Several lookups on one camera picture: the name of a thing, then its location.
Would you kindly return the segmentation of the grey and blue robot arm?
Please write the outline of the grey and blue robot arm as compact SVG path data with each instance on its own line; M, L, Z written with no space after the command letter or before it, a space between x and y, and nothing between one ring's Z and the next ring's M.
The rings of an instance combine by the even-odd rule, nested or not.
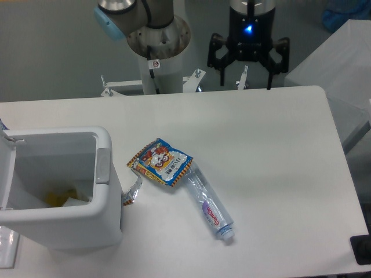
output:
M274 75L289 69L289 38L273 41L275 1L230 1L229 34L214 33L207 65L220 73L234 61L259 62ZM113 40L125 38L138 58L144 94L185 92L181 68L191 39L173 1L98 1L94 16Z

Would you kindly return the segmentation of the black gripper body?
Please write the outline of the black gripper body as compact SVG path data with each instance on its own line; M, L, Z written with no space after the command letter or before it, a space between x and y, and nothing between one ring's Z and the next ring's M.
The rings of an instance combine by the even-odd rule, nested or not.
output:
M229 55L239 61L268 59L274 16L274 1L230 1Z

